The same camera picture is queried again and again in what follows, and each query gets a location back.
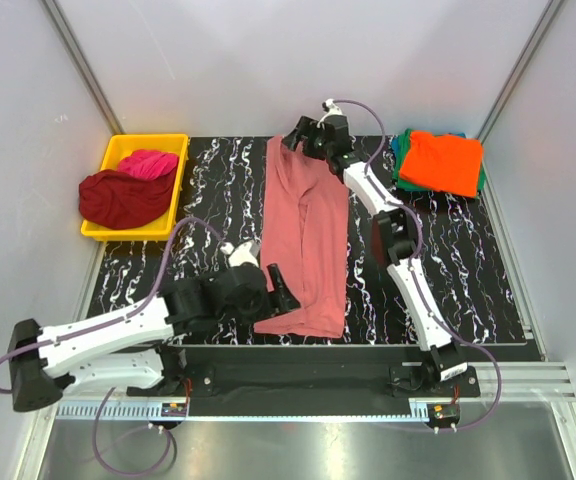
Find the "salmon pink t shirt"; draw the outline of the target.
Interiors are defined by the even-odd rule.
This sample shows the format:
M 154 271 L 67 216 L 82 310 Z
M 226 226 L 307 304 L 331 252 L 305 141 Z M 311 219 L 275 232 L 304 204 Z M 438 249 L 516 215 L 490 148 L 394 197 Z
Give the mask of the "salmon pink t shirt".
M 338 339 L 344 332 L 349 192 L 322 160 L 268 140 L 261 262 L 276 264 L 300 308 L 257 334 Z

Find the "yellow plastic bin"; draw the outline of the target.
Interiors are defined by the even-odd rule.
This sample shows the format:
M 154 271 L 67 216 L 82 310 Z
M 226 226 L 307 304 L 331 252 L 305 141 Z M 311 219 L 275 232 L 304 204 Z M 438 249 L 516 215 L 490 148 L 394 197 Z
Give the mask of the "yellow plastic bin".
M 112 136 L 98 172 L 102 170 L 117 170 L 117 166 L 123 158 L 141 149 L 159 150 L 179 156 L 170 206 L 166 213 L 158 219 L 145 226 L 126 230 L 111 230 L 96 225 L 85 220 L 80 214 L 82 217 L 80 233 L 99 242 L 162 241 L 167 239 L 175 224 L 182 178 L 188 159 L 188 144 L 189 138 L 185 134 L 124 134 Z

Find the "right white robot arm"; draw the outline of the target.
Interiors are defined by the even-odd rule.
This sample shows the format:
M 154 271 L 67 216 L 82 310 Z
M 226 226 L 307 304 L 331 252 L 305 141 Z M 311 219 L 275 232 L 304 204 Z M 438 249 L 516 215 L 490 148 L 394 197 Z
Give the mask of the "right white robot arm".
M 355 153 L 345 115 L 332 114 L 323 120 L 303 116 L 282 143 L 291 151 L 301 150 L 325 161 L 367 210 L 372 221 L 372 254 L 404 299 L 422 353 L 411 389 L 424 387 L 438 397 L 448 394 L 468 363 L 427 283 L 421 261 L 422 227 L 416 213 L 396 199 Z

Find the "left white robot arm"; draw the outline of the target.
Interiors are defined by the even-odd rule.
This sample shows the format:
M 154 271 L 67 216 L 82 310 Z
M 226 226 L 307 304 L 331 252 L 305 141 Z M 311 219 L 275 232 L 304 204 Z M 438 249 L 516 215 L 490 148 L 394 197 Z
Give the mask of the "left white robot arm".
M 17 413 L 50 406 L 85 387 L 126 388 L 132 396 L 171 396 L 184 369 L 168 341 L 227 319 L 255 324 L 298 311 L 279 267 L 251 262 L 182 278 L 117 311 L 42 327 L 15 324 L 8 368 Z

